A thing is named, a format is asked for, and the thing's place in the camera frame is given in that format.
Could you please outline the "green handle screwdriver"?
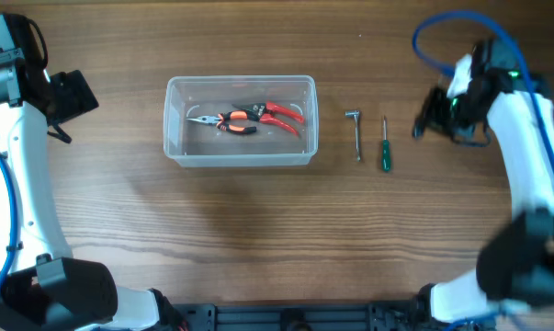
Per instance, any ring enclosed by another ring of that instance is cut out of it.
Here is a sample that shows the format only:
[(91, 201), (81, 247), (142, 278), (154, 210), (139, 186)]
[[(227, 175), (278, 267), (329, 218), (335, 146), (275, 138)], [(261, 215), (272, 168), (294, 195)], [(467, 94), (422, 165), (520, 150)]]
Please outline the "green handle screwdriver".
[(391, 170), (390, 142), (388, 140), (387, 118), (383, 117), (383, 140), (381, 143), (381, 169), (384, 172)]

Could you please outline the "silver L-shaped socket wrench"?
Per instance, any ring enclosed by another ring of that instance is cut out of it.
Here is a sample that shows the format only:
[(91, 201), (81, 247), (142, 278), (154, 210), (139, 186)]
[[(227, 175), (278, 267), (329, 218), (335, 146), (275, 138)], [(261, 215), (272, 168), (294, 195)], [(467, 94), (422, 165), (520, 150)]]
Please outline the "silver L-shaped socket wrench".
[(352, 118), (355, 122), (356, 160), (357, 162), (360, 162), (362, 160), (361, 149), (360, 149), (360, 127), (359, 127), (360, 110), (359, 109), (348, 110), (345, 112), (345, 116), (347, 118)]

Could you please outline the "orange black needle-nose pliers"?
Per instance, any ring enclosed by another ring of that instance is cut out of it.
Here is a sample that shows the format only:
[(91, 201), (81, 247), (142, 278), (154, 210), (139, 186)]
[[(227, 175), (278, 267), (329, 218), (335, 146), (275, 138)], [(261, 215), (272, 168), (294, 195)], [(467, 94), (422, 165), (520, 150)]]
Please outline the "orange black needle-nose pliers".
[(196, 118), (188, 118), (198, 124), (216, 127), (220, 131), (226, 131), (232, 134), (248, 135), (256, 133), (255, 126), (240, 127), (230, 124), (231, 120), (251, 120), (259, 121), (259, 117), (247, 110), (235, 110), (227, 113), (220, 113), (216, 116), (203, 115)]

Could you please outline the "red handle snips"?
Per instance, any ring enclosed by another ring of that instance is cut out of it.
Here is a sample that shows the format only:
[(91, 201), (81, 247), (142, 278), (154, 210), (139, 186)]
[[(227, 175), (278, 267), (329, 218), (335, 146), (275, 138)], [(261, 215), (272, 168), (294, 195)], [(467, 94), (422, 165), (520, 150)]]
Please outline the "red handle snips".
[(245, 111), (249, 114), (252, 114), (252, 120), (257, 121), (266, 125), (277, 126), (289, 133), (292, 133), (296, 136), (299, 136), (299, 132), (287, 122), (281, 120), (279, 116), (284, 116), (295, 120), (297, 123), (303, 125), (305, 123), (305, 118), (289, 108), (281, 106), (274, 102), (264, 102), (264, 103), (253, 103), (246, 105), (235, 105), (233, 106), (237, 110)]

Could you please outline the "black red handle screwdriver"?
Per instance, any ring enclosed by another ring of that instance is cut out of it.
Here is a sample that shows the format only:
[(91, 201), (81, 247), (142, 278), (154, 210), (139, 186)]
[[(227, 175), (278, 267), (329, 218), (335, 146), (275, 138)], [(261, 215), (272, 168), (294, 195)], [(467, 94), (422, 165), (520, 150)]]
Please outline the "black red handle screwdriver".
[(424, 135), (427, 126), (427, 110), (423, 108), (414, 120), (412, 137), (419, 140)]

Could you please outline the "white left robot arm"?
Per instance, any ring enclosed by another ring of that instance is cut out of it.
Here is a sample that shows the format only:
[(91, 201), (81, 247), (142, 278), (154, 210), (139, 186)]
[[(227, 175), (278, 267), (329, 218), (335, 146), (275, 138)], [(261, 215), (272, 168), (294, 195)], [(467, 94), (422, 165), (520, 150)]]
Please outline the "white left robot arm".
[(55, 209), (50, 138), (98, 105), (79, 71), (48, 74), (38, 25), (0, 14), (0, 328), (186, 330), (158, 290), (116, 285), (108, 268), (73, 256)]

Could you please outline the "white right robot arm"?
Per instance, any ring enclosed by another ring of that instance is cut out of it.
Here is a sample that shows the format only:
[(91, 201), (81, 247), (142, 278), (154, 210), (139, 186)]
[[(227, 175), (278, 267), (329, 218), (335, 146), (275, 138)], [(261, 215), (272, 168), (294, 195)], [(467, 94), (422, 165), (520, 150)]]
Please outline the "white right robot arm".
[(501, 148), (512, 220), (481, 250), (475, 269), (422, 289), (419, 320), (472, 325), (484, 316), (554, 306), (554, 106), (547, 82), (527, 87), (502, 40), (477, 43), (456, 64), (449, 88), (430, 91), (413, 137), (437, 131), (477, 146), (477, 124)]

